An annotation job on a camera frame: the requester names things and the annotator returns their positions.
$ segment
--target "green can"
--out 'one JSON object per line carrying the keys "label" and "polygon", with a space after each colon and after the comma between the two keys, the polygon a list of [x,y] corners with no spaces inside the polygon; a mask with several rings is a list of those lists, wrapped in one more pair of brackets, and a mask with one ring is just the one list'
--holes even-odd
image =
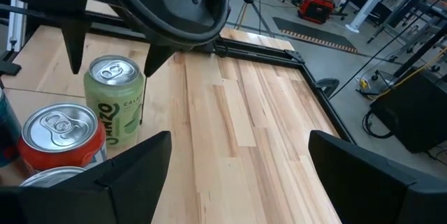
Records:
{"label": "green can", "polygon": [[109,147],[136,141],[144,83],[138,65],[127,57],[99,57],[85,73],[87,106],[103,122]]}

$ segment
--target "can lid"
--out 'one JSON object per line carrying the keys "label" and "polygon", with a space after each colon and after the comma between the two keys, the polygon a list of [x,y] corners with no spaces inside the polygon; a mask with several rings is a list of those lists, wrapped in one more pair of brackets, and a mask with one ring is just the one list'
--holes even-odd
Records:
{"label": "can lid", "polygon": [[101,84],[119,86],[137,79],[140,69],[128,57],[107,55],[95,59],[90,64],[89,73]]}
{"label": "can lid", "polygon": [[20,186],[47,188],[63,182],[66,179],[70,179],[84,171],[85,169],[81,167],[56,167],[29,177]]}
{"label": "can lid", "polygon": [[34,112],[23,125],[22,137],[35,150],[63,152],[87,143],[97,128],[98,119],[89,108],[59,103]]}

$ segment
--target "workbench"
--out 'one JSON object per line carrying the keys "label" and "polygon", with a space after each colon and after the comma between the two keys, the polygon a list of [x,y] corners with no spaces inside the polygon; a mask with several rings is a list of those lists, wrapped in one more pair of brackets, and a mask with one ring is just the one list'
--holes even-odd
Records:
{"label": "workbench", "polygon": [[[396,16],[400,15],[400,12],[404,9],[404,7],[408,4],[410,0],[402,0],[399,5],[397,5],[394,10],[392,11],[392,13],[385,19],[385,21],[377,28],[376,32],[374,32],[374,34],[371,36],[371,38],[369,38],[369,40],[367,41],[367,43],[372,42],[382,31],[386,30],[391,36],[397,36],[399,34],[398,31],[396,31],[396,29],[392,26],[389,25],[389,23],[391,21],[393,21],[395,19]],[[426,0],[428,5],[432,5],[436,0]],[[434,7],[440,8],[441,10],[446,11],[447,10],[447,2],[440,0],[438,1],[438,3],[436,3],[434,5]],[[434,24],[436,22],[439,21],[438,18],[434,17],[431,20],[424,20],[425,22],[427,22],[426,27],[428,27],[431,24]],[[400,36],[400,39],[403,40],[405,43],[412,43],[414,40],[417,40],[417,38],[415,36],[411,37],[411,38],[407,38],[404,35]]]}
{"label": "workbench", "polygon": [[[95,10],[107,8],[89,6]],[[290,49],[289,42],[224,29],[221,35]],[[79,75],[64,39],[40,26],[2,76],[19,121],[60,102],[85,104],[82,75],[105,54],[142,68],[149,45],[88,34]],[[177,52],[147,80],[138,142],[172,133],[170,167],[152,223],[339,223],[307,150],[309,132],[336,135],[298,70]],[[111,158],[137,143],[108,149]]]}

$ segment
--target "aluminum can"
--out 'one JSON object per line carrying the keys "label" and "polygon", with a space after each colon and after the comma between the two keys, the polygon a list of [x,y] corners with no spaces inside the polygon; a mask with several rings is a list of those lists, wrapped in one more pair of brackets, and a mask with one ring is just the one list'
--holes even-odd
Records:
{"label": "aluminum can", "polygon": [[0,185],[14,186],[29,176],[17,149],[20,130],[8,98],[0,89]]}
{"label": "aluminum can", "polygon": [[17,150],[20,129],[17,117],[5,93],[0,89],[0,167],[8,165],[20,156]]}
{"label": "aluminum can", "polygon": [[127,57],[95,59],[84,75],[87,106],[103,122],[107,145],[135,143],[142,111],[144,78]]}
{"label": "aluminum can", "polygon": [[56,167],[29,177],[26,181],[23,181],[20,186],[48,188],[84,171],[85,169],[81,167]]}
{"label": "aluminum can", "polygon": [[92,110],[74,103],[34,112],[23,125],[18,147],[36,172],[62,166],[88,169],[107,159],[103,124]]}

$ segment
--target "red tool case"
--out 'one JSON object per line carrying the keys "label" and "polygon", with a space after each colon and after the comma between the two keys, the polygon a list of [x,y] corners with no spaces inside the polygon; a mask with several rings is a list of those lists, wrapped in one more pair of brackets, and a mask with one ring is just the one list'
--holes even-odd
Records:
{"label": "red tool case", "polygon": [[330,17],[335,8],[331,0],[304,0],[298,9],[298,16],[302,19],[323,24]]}

